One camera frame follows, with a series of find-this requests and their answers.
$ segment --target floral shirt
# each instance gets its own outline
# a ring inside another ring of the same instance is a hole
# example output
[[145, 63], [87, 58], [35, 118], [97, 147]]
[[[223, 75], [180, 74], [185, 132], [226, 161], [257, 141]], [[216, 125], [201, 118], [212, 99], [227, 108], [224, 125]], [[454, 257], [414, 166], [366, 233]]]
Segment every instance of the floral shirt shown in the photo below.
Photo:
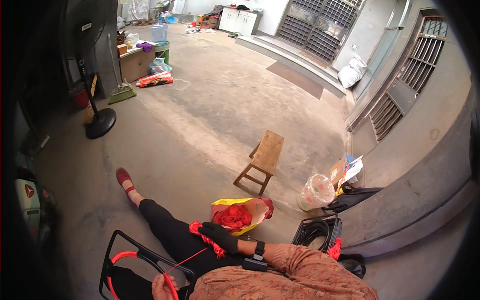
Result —
[[375, 289], [317, 250], [280, 244], [272, 265], [290, 279], [270, 271], [223, 267], [200, 277], [190, 300], [378, 300]]

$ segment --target ball of red yarn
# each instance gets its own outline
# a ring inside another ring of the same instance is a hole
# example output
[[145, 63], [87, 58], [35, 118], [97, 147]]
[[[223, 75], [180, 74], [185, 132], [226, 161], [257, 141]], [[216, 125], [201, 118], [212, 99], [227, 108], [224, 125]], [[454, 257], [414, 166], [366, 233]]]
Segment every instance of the ball of red yarn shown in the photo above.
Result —
[[232, 204], [215, 216], [215, 223], [232, 229], [242, 229], [252, 223], [252, 215], [245, 205]]
[[202, 223], [200, 223], [199, 221], [193, 221], [189, 226], [189, 230], [190, 230], [191, 233], [201, 236], [205, 243], [209, 243], [213, 246], [213, 251], [216, 253], [216, 258], [217, 259], [220, 259], [221, 257], [224, 257], [226, 251], [224, 249], [220, 248], [220, 246], [218, 246], [217, 243], [212, 241], [210, 238], [201, 234], [198, 231], [199, 227], [202, 227]]
[[342, 240], [340, 238], [336, 238], [335, 241], [331, 241], [331, 243], [335, 243], [335, 245], [330, 248], [327, 252], [333, 259], [338, 260], [340, 256], [340, 248], [342, 247]]

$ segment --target hand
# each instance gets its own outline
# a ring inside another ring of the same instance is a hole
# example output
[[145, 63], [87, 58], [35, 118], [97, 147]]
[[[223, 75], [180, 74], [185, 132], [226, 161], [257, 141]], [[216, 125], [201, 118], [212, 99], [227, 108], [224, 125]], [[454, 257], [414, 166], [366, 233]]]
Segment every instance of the hand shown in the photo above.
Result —
[[[175, 290], [180, 290], [178, 284], [175, 282], [175, 277], [169, 276]], [[173, 300], [172, 292], [165, 283], [165, 278], [162, 274], [155, 276], [152, 282], [152, 296], [154, 300]]]
[[203, 222], [202, 227], [198, 228], [198, 232], [211, 238], [221, 248], [225, 249], [227, 253], [235, 254], [238, 252], [238, 238], [232, 236], [220, 224], [211, 222]]

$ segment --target step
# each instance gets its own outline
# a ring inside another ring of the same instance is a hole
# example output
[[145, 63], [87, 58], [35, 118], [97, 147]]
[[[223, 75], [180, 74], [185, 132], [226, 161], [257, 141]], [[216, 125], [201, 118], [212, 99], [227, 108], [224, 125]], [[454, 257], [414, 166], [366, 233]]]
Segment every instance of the step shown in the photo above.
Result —
[[346, 95], [346, 90], [338, 81], [338, 79], [332, 78], [331, 74], [325, 70], [318, 70], [319, 66], [312, 66], [312, 62], [305, 61], [305, 58], [300, 58], [298, 55], [293, 54], [286, 50], [279, 50], [272, 43], [265, 43], [260, 41], [256, 36], [238, 36], [235, 39], [235, 43], [246, 48], [252, 49], [259, 53], [262, 53], [268, 57], [275, 59], [276, 61], [294, 69], [295, 71], [307, 76], [313, 81], [317, 82], [332, 94], [342, 99]]
[[338, 77], [337, 77], [335, 71], [333, 71], [332, 69], [330, 69], [328, 67], [324, 67], [324, 66], [318, 64], [317, 62], [315, 62], [314, 60], [312, 60], [312, 59], [310, 59], [306, 56], [303, 56], [301, 54], [302, 50], [300, 50], [300, 49], [297, 49], [297, 48], [295, 48], [295, 47], [293, 47], [293, 46], [291, 46], [291, 45], [289, 45], [285, 42], [282, 42], [281, 40], [277, 40], [277, 39], [269, 37], [269, 36], [253, 36], [253, 40], [259, 41], [259, 42], [264, 43], [266, 45], [269, 45], [270, 47], [273, 47], [273, 48], [275, 48], [277, 50], [280, 50], [284, 53], [294, 55], [295, 58], [297, 58], [297, 59], [303, 61], [304, 63], [308, 64], [312, 68], [316, 69], [318, 72], [323, 73], [325, 76], [330, 77], [330, 79], [332, 79], [332, 81], [334, 81], [334, 82], [338, 81]]

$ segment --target black pants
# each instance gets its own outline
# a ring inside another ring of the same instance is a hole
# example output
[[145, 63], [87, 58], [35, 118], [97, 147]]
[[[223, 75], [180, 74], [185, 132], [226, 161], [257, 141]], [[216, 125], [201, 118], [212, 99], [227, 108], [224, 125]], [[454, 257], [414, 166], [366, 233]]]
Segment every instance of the black pants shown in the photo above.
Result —
[[[179, 263], [207, 247], [201, 237], [190, 233], [189, 224], [175, 219], [168, 210], [155, 201], [144, 199], [140, 202], [139, 209], [150, 224], [150, 229], [155, 237], [176, 262]], [[225, 257], [217, 259], [210, 246], [207, 250], [184, 262], [183, 265], [200, 277], [224, 266], [242, 265], [243, 259], [244, 257], [239, 254], [229, 255], [228, 253]], [[153, 299], [152, 282], [138, 276], [130, 269], [114, 266], [112, 285], [121, 300]], [[185, 293], [186, 288], [181, 288], [178, 292], [179, 298], [184, 299]]]

